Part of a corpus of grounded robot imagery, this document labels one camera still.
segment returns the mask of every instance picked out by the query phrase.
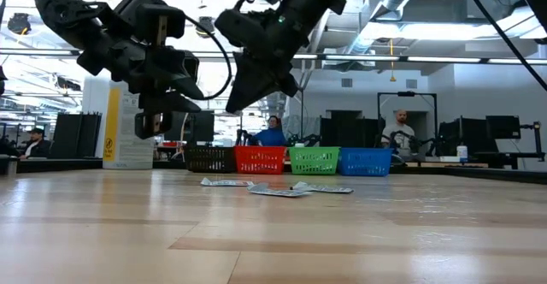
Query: red basket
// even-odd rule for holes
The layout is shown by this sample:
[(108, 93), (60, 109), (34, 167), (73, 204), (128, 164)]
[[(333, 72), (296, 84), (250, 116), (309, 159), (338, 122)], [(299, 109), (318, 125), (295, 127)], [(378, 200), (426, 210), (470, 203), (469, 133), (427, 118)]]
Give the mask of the red basket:
[(235, 146), (235, 152), (240, 174), (283, 174), (285, 147)]

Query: black basket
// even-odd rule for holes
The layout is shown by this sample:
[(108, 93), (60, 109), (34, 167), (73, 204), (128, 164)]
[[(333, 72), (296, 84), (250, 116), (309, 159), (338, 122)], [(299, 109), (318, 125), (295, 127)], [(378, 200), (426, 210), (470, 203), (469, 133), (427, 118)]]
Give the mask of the black basket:
[(194, 173), (237, 171), (233, 147), (191, 147), (185, 149), (186, 168)]

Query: blue basket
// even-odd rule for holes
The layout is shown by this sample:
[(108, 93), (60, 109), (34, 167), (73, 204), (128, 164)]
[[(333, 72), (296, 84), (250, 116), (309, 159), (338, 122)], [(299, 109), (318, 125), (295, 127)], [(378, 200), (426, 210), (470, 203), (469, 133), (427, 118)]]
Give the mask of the blue basket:
[(342, 148), (340, 174), (346, 176), (387, 176), (390, 173), (391, 149)]

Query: woman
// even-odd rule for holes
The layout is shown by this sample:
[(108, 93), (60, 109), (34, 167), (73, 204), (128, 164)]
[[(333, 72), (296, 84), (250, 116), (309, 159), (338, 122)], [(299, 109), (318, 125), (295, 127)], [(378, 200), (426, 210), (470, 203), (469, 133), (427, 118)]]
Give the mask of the woman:
[(278, 116), (270, 116), (268, 129), (260, 131), (253, 137), (262, 146), (283, 146), (286, 144), (285, 135), (281, 128), (281, 120)]

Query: green basket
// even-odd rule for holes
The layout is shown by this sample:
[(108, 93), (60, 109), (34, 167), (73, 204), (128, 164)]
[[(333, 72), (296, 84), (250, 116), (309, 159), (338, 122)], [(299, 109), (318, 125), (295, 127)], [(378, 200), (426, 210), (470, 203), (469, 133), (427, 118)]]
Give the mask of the green basket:
[(291, 147), (292, 173), (295, 175), (335, 175), (339, 147)]

